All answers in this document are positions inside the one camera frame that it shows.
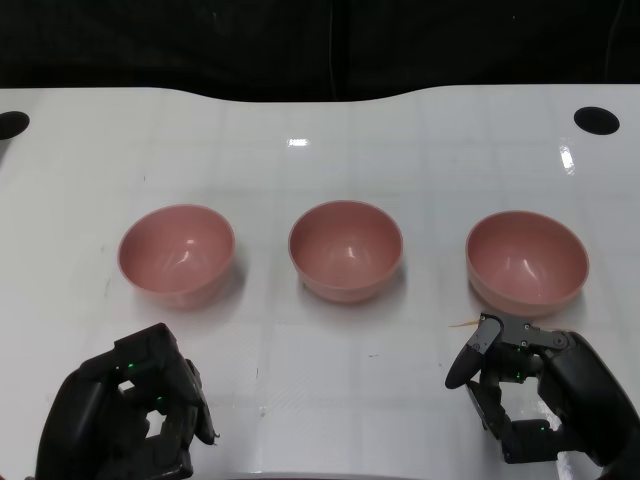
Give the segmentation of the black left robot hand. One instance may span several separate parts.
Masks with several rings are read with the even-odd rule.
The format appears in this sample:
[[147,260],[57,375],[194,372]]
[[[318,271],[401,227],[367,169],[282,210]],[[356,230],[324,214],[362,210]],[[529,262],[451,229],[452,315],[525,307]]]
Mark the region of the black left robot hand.
[[218,435],[200,373],[158,323],[67,376],[39,442],[38,479],[187,479],[193,439]]

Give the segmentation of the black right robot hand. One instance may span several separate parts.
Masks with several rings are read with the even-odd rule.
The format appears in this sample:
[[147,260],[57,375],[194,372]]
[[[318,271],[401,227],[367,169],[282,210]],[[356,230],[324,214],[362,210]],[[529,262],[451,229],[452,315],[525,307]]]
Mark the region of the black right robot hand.
[[[501,404],[501,384],[534,377],[537,392],[560,424],[513,420]],[[483,427],[509,464],[586,454],[604,479],[639,476],[639,415],[615,376],[578,333],[542,330],[529,320],[481,314],[453,362],[445,385],[465,387]]]

